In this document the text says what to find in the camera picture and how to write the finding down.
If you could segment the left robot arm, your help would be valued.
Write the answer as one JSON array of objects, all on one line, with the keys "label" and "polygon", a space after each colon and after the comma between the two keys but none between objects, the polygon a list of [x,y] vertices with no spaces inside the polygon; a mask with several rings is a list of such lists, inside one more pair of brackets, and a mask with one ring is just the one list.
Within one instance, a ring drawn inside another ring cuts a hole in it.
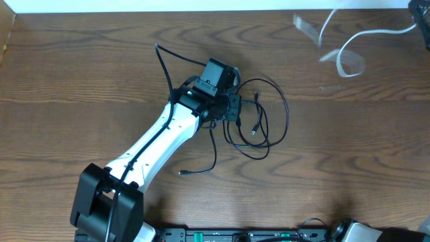
[{"label": "left robot arm", "polygon": [[79,177],[70,223],[94,241],[152,241],[144,222],[144,193],[172,154],[205,122],[237,121],[239,70],[215,58],[200,76],[171,91],[157,121],[105,167],[88,165]]}]

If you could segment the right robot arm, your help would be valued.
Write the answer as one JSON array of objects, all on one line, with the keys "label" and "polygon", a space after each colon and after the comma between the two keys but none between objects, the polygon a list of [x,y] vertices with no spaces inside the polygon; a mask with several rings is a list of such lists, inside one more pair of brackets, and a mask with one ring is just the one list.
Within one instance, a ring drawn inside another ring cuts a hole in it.
[{"label": "right robot arm", "polygon": [[[429,0],[411,0],[408,10],[414,18],[425,41],[425,48],[429,48]],[[387,228],[374,229],[356,220],[347,219],[339,222],[330,231],[327,241],[336,242],[429,242],[429,219],[427,218],[418,231],[408,229]]]}]

